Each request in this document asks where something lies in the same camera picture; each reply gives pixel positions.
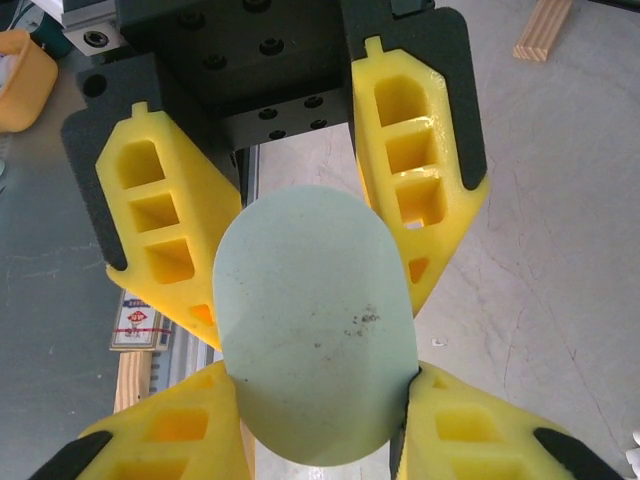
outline wooden block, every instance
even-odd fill
[[[545,62],[567,19],[572,0],[538,0],[527,26],[513,47],[513,56]]]
[[[151,378],[151,352],[127,352],[120,354],[116,400],[113,413],[135,405],[149,396]]]

